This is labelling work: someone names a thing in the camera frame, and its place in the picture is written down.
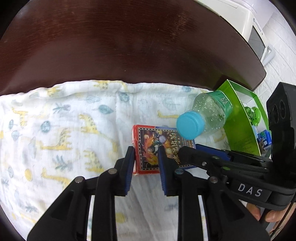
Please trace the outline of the blue plastic square box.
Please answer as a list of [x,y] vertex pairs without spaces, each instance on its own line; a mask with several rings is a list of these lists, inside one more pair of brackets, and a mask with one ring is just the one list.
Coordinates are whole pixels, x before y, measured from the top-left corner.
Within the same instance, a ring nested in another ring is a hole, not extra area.
[[271,145],[271,134],[268,130],[263,130],[257,135],[257,142],[263,147],[268,147]]

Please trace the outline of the red playing card box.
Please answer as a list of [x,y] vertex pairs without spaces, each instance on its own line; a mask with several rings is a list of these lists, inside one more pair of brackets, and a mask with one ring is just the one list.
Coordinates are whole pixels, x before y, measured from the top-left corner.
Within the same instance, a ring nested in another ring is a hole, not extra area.
[[193,168],[191,165],[181,163],[178,151],[183,146],[195,148],[195,142],[181,137],[176,128],[134,125],[132,143],[136,151],[134,175],[159,173],[158,149],[160,146],[165,148],[166,156],[173,159],[180,168]]

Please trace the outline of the green open cardboard box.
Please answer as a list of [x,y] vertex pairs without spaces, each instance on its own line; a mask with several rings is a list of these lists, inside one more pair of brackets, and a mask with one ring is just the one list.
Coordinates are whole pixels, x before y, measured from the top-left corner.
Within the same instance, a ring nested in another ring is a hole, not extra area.
[[[257,95],[245,87],[226,80],[219,88],[230,100],[233,110],[224,125],[230,150],[262,155],[255,135],[268,130],[268,118]],[[245,108],[256,107],[261,114],[261,120],[256,128],[253,127]]]

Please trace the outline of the clear bottle green label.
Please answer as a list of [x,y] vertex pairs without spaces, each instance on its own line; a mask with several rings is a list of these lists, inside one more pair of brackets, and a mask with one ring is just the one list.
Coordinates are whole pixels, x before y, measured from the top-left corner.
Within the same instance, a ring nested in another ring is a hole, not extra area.
[[201,93],[192,108],[177,118],[176,128],[186,140],[211,135],[224,127],[232,111],[233,105],[222,91]]

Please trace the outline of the white appliance with screen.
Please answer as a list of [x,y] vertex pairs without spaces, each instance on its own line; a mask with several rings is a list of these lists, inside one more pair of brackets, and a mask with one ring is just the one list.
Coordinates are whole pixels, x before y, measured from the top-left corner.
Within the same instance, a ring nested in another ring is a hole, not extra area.
[[275,50],[263,28],[275,12],[270,1],[200,0],[199,3],[224,18],[248,42],[263,66],[275,56]]

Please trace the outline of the dark brown headboard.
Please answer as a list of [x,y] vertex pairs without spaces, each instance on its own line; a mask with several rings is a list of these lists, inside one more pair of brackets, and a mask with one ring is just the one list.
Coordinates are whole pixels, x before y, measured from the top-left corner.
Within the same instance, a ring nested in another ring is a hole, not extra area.
[[1,38],[1,94],[78,80],[254,90],[265,69],[196,1],[30,1]]

